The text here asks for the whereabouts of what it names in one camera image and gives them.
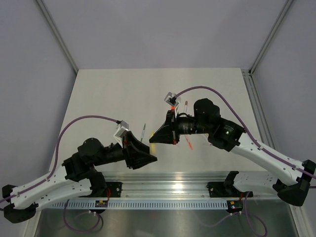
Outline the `yellow highlighter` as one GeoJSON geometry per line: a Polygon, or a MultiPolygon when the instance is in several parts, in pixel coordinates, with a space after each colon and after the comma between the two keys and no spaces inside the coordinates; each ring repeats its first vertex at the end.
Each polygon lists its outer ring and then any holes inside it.
{"type": "Polygon", "coordinates": [[[155,143],[150,144],[150,151],[151,151],[151,154],[154,156],[157,154],[157,147],[155,143]]]}

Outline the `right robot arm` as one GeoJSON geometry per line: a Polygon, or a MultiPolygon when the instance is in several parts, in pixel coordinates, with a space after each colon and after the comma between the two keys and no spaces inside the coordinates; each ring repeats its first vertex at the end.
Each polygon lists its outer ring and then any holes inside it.
{"type": "Polygon", "coordinates": [[[194,103],[194,114],[167,111],[164,124],[149,139],[150,143],[176,145],[182,135],[207,134],[208,142],[221,150],[249,159],[265,169],[263,173],[230,171],[222,182],[209,182],[212,198],[239,198],[254,194],[277,195],[282,201],[302,206],[311,187],[316,164],[311,160],[291,159],[250,136],[246,129],[224,119],[209,99],[194,103]]]}

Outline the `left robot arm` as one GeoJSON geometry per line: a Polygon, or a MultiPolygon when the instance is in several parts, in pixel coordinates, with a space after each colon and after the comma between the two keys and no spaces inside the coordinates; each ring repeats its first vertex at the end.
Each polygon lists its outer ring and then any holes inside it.
{"type": "Polygon", "coordinates": [[[78,151],[58,166],[50,178],[42,177],[22,186],[6,185],[2,197],[8,202],[3,209],[9,222],[21,223],[34,217],[36,212],[72,198],[97,198],[107,190],[106,180],[96,166],[124,161],[127,168],[139,169],[156,162],[149,146],[141,143],[129,131],[122,143],[103,146],[96,138],[89,138],[78,151]]]}

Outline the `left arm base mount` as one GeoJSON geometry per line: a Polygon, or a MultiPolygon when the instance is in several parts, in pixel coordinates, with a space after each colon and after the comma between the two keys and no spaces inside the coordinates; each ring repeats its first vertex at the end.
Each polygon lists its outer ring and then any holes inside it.
{"type": "Polygon", "coordinates": [[[107,180],[100,172],[90,180],[93,197],[96,198],[119,198],[121,197],[122,182],[107,180]]]}

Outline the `green white pen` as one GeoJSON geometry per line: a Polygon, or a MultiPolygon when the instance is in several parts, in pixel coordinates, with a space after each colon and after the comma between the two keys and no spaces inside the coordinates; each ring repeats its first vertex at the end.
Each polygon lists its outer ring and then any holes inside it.
{"type": "Polygon", "coordinates": [[[143,141],[143,139],[144,139],[144,136],[145,136],[145,130],[146,130],[146,123],[144,124],[143,129],[142,129],[141,139],[140,139],[140,141],[141,141],[141,142],[142,142],[142,141],[143,141]]]}

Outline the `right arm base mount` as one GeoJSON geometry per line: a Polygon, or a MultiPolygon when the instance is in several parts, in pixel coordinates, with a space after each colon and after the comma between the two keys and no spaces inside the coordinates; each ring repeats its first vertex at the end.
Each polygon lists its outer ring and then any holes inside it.
{"type": "Polygon", "coordinates": [[[211,198],[240,198],[246,197],[248,191],[241,192],[234,187],[235,178],[239,174],[238,171],[230,171],[224,181],[208,182],[206,187],[211,198]]]}

